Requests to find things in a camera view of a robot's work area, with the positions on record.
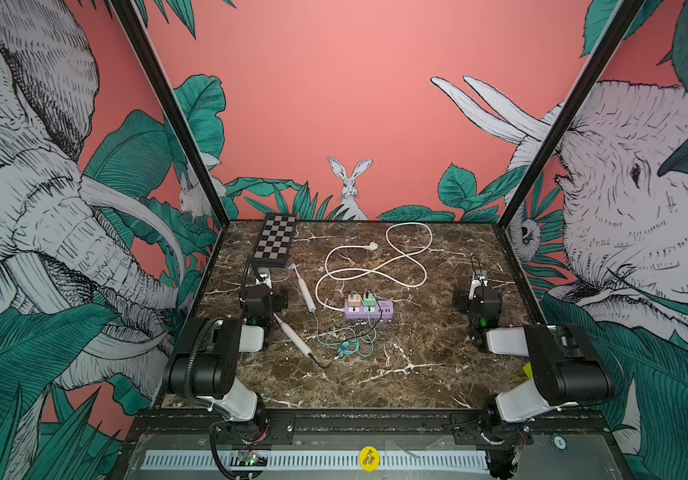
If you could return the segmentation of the pink USB charger cube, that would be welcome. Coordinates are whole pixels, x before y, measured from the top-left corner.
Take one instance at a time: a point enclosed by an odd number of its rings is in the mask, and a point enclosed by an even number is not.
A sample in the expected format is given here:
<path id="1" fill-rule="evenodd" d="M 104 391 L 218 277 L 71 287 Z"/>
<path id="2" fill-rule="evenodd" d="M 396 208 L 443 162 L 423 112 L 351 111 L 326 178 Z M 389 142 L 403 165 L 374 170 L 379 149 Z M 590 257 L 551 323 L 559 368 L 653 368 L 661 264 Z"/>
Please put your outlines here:
<path id="1" fill-rule="evenodd" d="M 350 307 L 358 308 L 362 305 L 362 297 L 356 292 L 351 292 L 348 296 L 348 304 Z"/>

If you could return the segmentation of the green cube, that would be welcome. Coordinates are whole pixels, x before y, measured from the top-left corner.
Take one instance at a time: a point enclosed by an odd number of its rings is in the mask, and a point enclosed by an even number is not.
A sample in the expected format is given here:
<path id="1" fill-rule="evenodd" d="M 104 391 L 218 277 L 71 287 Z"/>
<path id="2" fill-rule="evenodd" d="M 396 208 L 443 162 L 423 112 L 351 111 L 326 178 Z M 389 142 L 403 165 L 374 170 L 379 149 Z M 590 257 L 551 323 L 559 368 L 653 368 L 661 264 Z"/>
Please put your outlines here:
<path id="1" fill-rule="evenodd" d="M 363 296 L 363 305 L 366 309 L 377 309 L 379 302 L 376 295 L 373 292 L 367 292 Z"/>

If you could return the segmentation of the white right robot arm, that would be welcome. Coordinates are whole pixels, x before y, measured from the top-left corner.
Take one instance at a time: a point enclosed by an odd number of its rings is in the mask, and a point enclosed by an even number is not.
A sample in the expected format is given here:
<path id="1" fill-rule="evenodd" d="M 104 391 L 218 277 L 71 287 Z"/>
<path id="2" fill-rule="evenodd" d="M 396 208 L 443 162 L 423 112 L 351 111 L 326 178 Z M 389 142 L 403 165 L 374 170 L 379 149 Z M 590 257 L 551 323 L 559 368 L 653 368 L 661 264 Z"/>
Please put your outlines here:
<path id="1" fill-rule="evenodd" d="M 480 282 L 453 293 L 455 309 L 468 317 L 468 335 L 480 351 L 525 357 L 532 377 L 486 401 L 480 423 L 517 424 L 563 407 L 610 400 L 615 383 L 590 337 L 578 324 L 502 327 L 502 297 Z"/>

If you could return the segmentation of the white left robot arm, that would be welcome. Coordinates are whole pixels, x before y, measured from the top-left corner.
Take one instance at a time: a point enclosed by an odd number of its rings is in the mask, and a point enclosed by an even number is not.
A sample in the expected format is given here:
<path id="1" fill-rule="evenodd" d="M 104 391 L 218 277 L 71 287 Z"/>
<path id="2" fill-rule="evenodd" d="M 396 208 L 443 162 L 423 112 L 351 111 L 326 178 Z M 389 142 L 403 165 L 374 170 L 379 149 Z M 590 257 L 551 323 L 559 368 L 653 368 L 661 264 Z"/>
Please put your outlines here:
<path id="1" fill-rule="evenodd" d="M 162 391 L 215 411 L 225 420 L 263 429 L 267 414 L 262 397 L 237 377 L 243 353 L 266 350 L 275 330 L 274 315 L 288 307 L 285 289 L 261 283 L 245 288 L 241 315 L 190 318 L 164 369 Z"/>

